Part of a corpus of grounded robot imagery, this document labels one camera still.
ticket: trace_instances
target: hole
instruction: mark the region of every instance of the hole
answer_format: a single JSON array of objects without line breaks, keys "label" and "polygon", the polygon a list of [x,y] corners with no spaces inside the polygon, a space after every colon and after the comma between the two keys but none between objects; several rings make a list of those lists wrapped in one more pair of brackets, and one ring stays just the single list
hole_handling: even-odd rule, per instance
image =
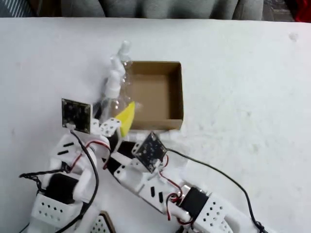
[{"label": "hole", "polygon": [[74,143],[73,143],[73,142],[70,142],[70,143],[65,144],[64,147],[70,147],[70,146],[72,146],[72,145],[74,145]]},{"label": "hole", "polygon": [[155,196],[155,187],[151,187],[150,188],[150,191],[151,191],[151,197],[154,197]]},{"label": "hole", "polygon": [[163,203],[163,193],[159,192],[159,202]]},{"label": "hole", "polygon": [[68,152],[69,152],[68,150],[64,150],[64,151],[58,152],[57,155],[67,154]]}]

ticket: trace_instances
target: open cardboard box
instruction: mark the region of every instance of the open cardboard box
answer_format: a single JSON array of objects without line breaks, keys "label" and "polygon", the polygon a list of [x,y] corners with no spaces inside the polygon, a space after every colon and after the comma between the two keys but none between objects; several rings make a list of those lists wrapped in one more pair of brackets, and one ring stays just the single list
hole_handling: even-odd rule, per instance
[{"label": "open cardboard box", "polygon": [[133,62],[131,95],[141,105],[131,129],[180,129],[183,118],[181,64]]}]

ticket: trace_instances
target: red wire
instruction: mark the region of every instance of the red wire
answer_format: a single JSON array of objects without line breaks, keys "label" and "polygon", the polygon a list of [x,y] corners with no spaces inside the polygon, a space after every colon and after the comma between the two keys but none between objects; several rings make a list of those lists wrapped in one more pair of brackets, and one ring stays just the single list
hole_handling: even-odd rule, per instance
[{"label": "red wire", "polygon": [[[106,147],[109,150],[109,152],[110,152],[110,147],[105,142],[102,142],[102,141],[96,141],[96,140],[90,141],[90,142],[87,143],[86,148],[88,148],[89,145],[92,144],[92,143],[95,143],[95,144],[98,144],[98,145],[102,145],[102,146]],[[76,165],[76,163],[78,162],[78,160],[81,157],[82,157],[82,152],[79,154],[79,156],[72,163],[71,170],[74,168],[74,166]],[[107,158],[107,161],[105,162],[104,169],[106,169],[106,165],[107,165],[107,162],[108,162],[109,158],[110,158],[110,153],[109,153],[109,157]]]},{"label": "red wire", "polygon": [[[165,168],[167,165],[169,164],[169,157],[168,155],[166,155],[166,163],[164,165],[163,168]],[[171,214],[170,214],[170,211],[169,211],[169,199],[172,197],[172,196],[176,196],[176,198],[172,199],[172,202],[175,203],[176,201],[180,200],[182,195],[183,195],[183,191],[181,190],[181,187],[176,184],[174,181],[172,181],[171,179],[165,177],[163,174],[162,174],[162,171],[159,172],[159,175],[161,177],[163,177],[164,179],[166,179],[168,182],[170,182],[172,185],[174,185],[175,187],[178,188],[180,194],[178,195],[177,193],[170,193],[167,198],[166,198],[166,213],[167,213],[167,219],[168,221],[171,220]]]},{"label": "red wire", "polygon": [[193,220],[191,219],[189,222],[183,222],[183,221],[180,220],[180,218],[177,218],[177,222],[178,222],[180,225],[188,225],[188,224],[193,223]]}]

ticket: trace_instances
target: yellow object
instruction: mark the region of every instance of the yellow object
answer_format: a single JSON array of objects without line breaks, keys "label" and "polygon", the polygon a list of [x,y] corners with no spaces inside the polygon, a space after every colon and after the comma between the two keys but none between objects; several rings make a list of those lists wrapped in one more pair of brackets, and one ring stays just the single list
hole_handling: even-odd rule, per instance
[{"label": "yellow object", "polygon": [[135,102],[131,102],[122,112],[120,112],[116,119],[121,121],[121,136],[124,137],[130,131],[135,115]]}]

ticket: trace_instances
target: perforated plastic part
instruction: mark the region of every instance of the perforated plastic part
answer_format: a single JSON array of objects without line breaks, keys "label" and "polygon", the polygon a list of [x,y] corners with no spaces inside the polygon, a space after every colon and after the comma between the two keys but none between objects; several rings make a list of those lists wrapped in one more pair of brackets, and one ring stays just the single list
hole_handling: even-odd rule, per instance
[{"label": "perforated plastic part", "polygon": [[111,233],[103,216],[98,215],[90,233]]},{"label": "perforated plastic part", "polygon": [[70,205],[38,194],[31,216],[55,227],[61,228],[80,213],[82,202]]},{"label": "perforated plastic part", "polygon": [[209,233],[217,232],[217,230],[223,232],[223,229],[229,226],[225,223],[226,214],[227,210],[222,201],[216,195],[211,194],[195,221],[195,228]]},{"label": "perforated plastic part", "polygon": [[226,221],[222,221],[220,229],[225,233],[234,233]]},{"label": "perforated plastic part", "polygon": [[121,121],[115,118],[110,118],[100,125],[101,135],[111,137],[120,126]]}]

